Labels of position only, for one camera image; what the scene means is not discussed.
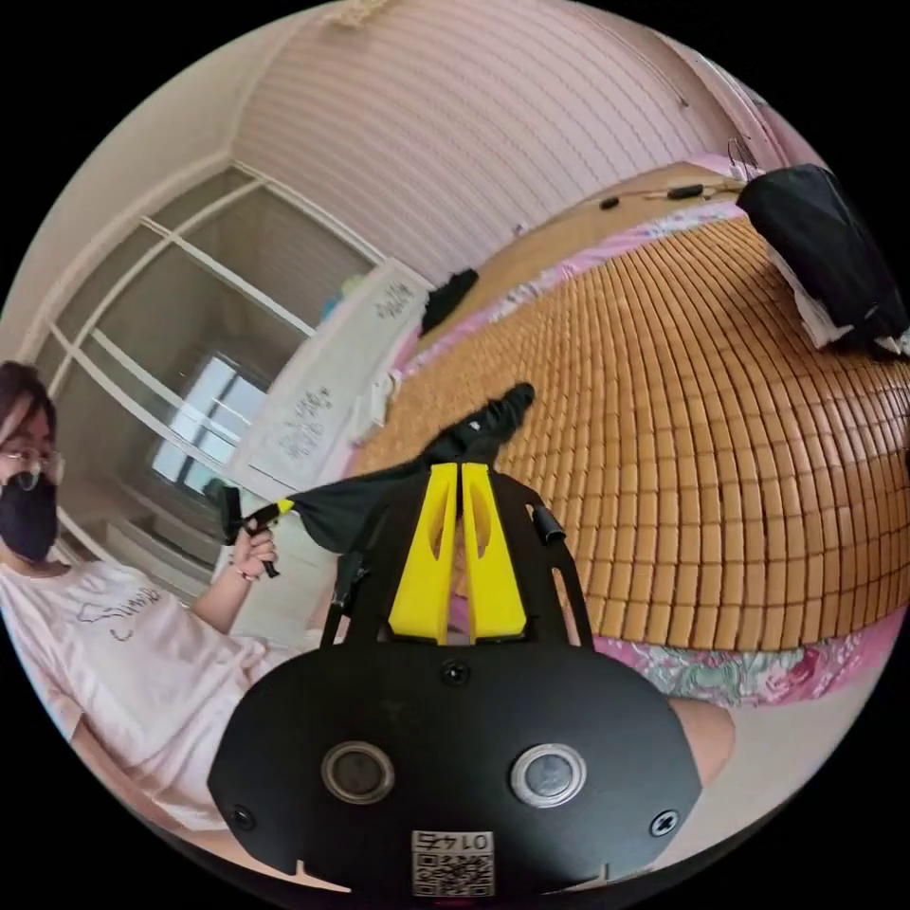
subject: bed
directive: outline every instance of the bed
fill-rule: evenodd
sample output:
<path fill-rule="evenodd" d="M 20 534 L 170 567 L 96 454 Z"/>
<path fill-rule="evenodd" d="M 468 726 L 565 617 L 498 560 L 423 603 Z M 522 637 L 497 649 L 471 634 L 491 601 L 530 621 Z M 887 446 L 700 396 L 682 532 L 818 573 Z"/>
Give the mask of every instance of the bed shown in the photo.
<path fill-rule="evenodd" d="M 625 203 L 586 201 L 480 270 L 349 471 L 530 380 L 498 467 L 563 521 L 599 649 L 673 695 L 819 698 L 884 660 L 910 598 L 910 373 L 814 351 L 731 197 Z"/>

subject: bamboo mat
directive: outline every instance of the bamboo mat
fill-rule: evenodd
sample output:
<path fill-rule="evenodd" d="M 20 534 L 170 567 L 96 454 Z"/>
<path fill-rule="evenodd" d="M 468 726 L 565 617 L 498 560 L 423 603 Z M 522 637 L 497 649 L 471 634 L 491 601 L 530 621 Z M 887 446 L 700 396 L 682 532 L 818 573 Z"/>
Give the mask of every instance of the bamboo mat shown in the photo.
<path fill-rule="evenodd" d="M 537 400 L 497 468 L 562 522 L 596 632 L 790 649 L 910 599 L 910 367 L 816 352 L 747 219 L 641 246 L 458 343 L 403 384 L 355 472 L 519 381 Z"/>

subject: wrist bracelet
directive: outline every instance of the wrist bracelet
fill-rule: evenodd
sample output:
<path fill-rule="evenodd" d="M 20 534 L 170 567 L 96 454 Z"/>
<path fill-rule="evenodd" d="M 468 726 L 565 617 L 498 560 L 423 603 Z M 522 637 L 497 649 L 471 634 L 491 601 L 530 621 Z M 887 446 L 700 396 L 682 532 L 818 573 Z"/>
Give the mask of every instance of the wrist bracelet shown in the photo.
<path fill-rule="evenodd" d="M 238 575 L 240 575 L 240 577 L 243 578 L 244 581 L 248 581 L 248 582 L 252 583 L 256 580 L 253 575 L 247 575 L 246 572 L 244 572 L 244 570 L 241 569 L 240 566 L 238 566 L 234 562 L 230 563 L 230 568 L 233 569 L 234 572 L 236 572 Z"/>

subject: pink bedsheet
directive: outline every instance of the pink bedsheet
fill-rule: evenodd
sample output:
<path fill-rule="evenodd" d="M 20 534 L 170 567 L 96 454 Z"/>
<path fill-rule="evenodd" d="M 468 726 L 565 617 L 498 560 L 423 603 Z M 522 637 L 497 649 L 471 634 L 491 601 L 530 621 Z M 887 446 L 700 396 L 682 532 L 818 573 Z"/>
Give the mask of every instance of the pink bedsheet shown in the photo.
<path fill-rule="evenodd" d="M 706 155 L 692 163 L 736 176 L 731 172 L 729 160 L 722 155 Z M 509 291 L 416 357 L 408 359 L 417 333 L 403 338 L 396 358 L 398 369 L 405 377 L 419 373 L 430 360 L 484 325 L 504 318 L 529 300 L 614 256 L 679 230 L 743 217 L 743 214 L 731 201 L 709 203 L 613 235 Z M 881 667 L 891 652 L 905 613 L 906 608 L 897 610 L 859 632 L 791 651 L 697 651 L 603 636 L 595 638 L 595 647 L 602 654 L 633 667 L 667 695 L 711 701 L 724 707 L 791 704 L 819 699 L 848 684 L 858 673 Z M 462 597 L 452 598 L 451 621 L 456 628 L 467 628 L 467 603 Z"/>

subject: screw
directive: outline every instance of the screw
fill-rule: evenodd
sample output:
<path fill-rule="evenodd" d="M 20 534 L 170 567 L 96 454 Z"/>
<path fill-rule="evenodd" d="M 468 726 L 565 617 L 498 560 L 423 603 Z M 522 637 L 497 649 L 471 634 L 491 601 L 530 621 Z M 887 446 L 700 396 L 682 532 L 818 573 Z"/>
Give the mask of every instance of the screw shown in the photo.
<path fill-rule="evenodd" d="M 464 685 L 470 679 L 471 671 L 461 661 L 446 661 L 440 675 L 446 685 Z"/>
<path fill-rule="evenodd" d="M 243 806 L 235 806 L 230 811 L 230 820 L 234 823 L 234 827 L 241 831 L 251 831 L 256 827 L 253 813 Z"/>
<path fill-rule="evenodd" d="M 661 812 L 657 818 L 651 822 L 651 837 L 664 837 L 669 834 L 680 823 L 680 814 L 673 809 Z"/>

